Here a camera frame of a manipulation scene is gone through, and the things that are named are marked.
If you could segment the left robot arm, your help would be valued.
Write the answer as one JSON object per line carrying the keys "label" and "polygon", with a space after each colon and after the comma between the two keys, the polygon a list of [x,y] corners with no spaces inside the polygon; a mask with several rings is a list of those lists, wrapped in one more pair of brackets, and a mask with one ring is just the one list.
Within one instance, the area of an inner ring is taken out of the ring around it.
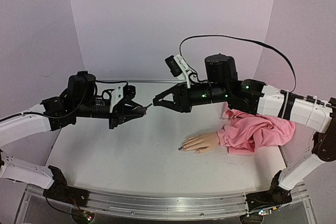
{"label": "left robot arm", "polygon": [[[108,127],[117,126],[146,115],[147,108],[133,101],[135,86],[127,81],[112,82],[111,89],[98,92],[100,81],[87,71],[68,79],[68,86],[58,97],[1,119],[1,146],[28,136],[60,130],[74,125],[77,118],[107,119]],[[62,172],[53,166],[39,166],[1,151],[1,178],[49,189],[59,201],[66,201],[71,190]]]}

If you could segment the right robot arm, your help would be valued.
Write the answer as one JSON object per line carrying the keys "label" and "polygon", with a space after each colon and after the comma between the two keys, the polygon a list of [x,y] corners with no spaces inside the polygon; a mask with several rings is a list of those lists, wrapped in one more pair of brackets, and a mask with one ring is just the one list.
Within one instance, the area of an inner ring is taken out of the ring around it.
{"label": "right robot arm", "polygon": [[292,190],[325,162],[335,160],[335,99],[318,100],[280,90],[264,82],[238,80],[235,60],[222,54],[205,58],[207,81],[193,84],[192,70],[181,55],[165,60],[172,75],[180,80],[153,99],[154,106],[189,113],[193,106],[227,102],[229,108],[252,115],[276,116],[315,131],[313,149],[272,180],[272,189]]}

